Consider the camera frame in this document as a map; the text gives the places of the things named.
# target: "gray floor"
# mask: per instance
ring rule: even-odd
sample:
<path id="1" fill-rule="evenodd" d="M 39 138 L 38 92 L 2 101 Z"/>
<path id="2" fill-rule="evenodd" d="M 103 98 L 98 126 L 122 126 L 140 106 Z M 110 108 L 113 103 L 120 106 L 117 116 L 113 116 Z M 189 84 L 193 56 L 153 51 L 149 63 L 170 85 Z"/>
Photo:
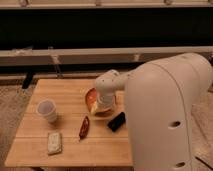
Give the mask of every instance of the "gray floor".
<path id="1" fill-rule="evenodd" d="M 35 87 L 21 89 L 23 80 L 5 81 L 0 79 L 0 171 L 30 171 L 30 168 L 5 168 L 4 160 L 11 146 L 16 129 L 23 116 Z M 213 166 L 213 94 L 204 94 L 193 105 L 192 126 L 195 155 Z M 208 171 L 203 164 L 196 162 L 198 171 Z M 131 171 L 132 168 L 45 168 L 47 171 Z"/>

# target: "plastic cup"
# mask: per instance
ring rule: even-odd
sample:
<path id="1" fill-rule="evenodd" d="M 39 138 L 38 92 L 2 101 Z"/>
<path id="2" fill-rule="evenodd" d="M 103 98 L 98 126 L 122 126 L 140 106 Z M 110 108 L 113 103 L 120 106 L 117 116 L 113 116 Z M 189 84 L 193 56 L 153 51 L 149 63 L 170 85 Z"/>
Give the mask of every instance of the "plastic cup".
<path id="1" fill-rule="evenodd" d="M 56 105 L 53 100 L 42 100 L 36 108 L 36 113 L 45 118 L 49 123 L 57 120 Z"/>

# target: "wooden table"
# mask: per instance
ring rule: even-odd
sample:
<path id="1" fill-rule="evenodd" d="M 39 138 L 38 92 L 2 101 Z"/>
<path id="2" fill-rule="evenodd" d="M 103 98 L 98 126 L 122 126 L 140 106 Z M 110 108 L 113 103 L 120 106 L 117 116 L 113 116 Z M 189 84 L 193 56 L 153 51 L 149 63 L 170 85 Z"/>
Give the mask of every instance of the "wooden table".
<path id="1" fill-rule="evenodd" d="M 117 109 L 107 117 L 91 116 L 85 105 L 85 94 L 94 80 L 39 80 L 19 125 L 5 166 L 7 167 L 102 167 L 132 166 L 126 125 L 113 133 L 107 123 L 123 111 L 123 93 L 117 92 Z M 59 118 L 52 125 L 38 116 L 36 105 L 43 99 L 56 103 Z M 90 119 L 86 139 L 79 141 L 84 117 Z M 63 152 L 47 155 L 47 134 L 62 133 Z"/>

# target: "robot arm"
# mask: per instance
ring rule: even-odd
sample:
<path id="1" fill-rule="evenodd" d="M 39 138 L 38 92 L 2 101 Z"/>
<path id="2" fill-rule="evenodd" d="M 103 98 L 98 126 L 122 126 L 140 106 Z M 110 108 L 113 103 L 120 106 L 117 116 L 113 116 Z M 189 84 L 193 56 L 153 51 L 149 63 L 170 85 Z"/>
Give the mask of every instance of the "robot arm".
<path id="1" fill-rule="evenodd" d="M 97 105 L 99 108 L 113 108 L 115 104 L 115 92 L 124 90 L 124 86 L 132 71 L 119 74 L 116 70 L 110 70 L 95 80 L 95 89 L 98 92 Z"/>
<path id="2" fill-rule="evenodd" d="M 134 169 L 195 171 L 190 113 L 192 103 L 212 83 L 208 61 L 187 53 L 148 62 L 130 74 L 110 72 L 95 81 L 97 103 L 110 105 L 113 98 L 108 96 L 125 90 Z"/>

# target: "black wall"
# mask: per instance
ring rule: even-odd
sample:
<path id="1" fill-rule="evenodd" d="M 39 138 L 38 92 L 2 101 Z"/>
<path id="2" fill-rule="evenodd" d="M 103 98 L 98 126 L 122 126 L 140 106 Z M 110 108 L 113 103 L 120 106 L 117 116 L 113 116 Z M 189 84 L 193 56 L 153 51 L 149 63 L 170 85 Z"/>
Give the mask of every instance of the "black wall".
<path id="1" fill-rule="evenodd" d="M 0 50 L 195 45 L 213 45 L 213 8 L 0 11 Z"/>

